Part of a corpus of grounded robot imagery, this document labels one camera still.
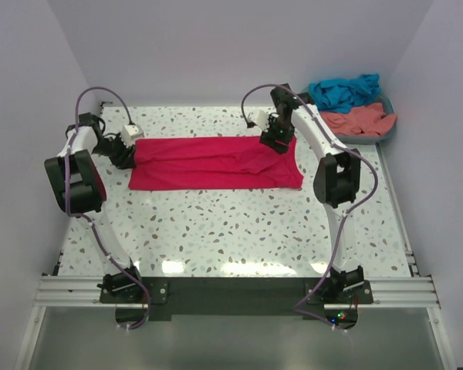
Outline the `magenta red t shirt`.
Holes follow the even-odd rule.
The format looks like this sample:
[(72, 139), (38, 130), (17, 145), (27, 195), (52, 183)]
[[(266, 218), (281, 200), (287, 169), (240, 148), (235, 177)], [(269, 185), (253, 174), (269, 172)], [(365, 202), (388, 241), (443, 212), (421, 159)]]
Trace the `magenta red t shirt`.
[(131, 190), (299, 189), (295, 146), (277, 153), (257, 136), (154, 138), (136, 142)]

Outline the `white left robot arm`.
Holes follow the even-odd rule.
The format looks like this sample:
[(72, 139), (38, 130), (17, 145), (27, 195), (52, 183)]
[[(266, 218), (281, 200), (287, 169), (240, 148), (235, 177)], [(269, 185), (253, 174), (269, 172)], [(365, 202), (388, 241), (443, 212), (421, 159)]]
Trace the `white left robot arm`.
[(144, 295), (144, 283), (110, 223), (106, 188), (92, 155), (108, 158), (119, 170), (133, 169), (135, 142), (144, 133), (132, 122), (118, 133), (106, 133), (105, 121), (92, 113), (83, 113), (78, 119), (78, 126), (67, 128), (66, 145), (60, 153), (45, 160), (47, 177), (62, 212), (74, 217), (90, 233), (103, 266), (98, 288), (113, 297), (119, 295), (127, 302), (136, 302)]

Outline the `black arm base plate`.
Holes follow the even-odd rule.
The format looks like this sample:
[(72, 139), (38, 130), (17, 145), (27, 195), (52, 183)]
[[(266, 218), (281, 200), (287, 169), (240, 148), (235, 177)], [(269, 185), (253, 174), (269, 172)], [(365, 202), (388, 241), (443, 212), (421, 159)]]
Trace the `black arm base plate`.
[(170, 321), (178, 315), (289, 316), (324, 318), (353, 327), (357, 309), (374, 302), (369, 281), (347, 290), (317, 277), (144, 277), (140, 284), (121, 274), (97, 286), (100, 303), (116, 307), (119, 324)]

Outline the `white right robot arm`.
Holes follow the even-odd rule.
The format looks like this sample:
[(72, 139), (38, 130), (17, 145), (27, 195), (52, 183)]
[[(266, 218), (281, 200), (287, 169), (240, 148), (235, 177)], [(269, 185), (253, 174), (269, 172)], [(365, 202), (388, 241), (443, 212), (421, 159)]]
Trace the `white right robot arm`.
[(350, 208), (360, 189), (360, 153), (348, 150), (323, 122), (306, 94), (294, 94), (289, 85), (274, 85), (270, 92), (275, 113), (260, 112), (255, 123), (261, 128), (259, 142), (277, 153), (287, 153), (299, 133), (318, 160), (313, 181), (316, 199), (324, 206), (332, 241), (329, 267), (330, 297), (347, 302), (364, 281), (357, 256), (357, 243)]

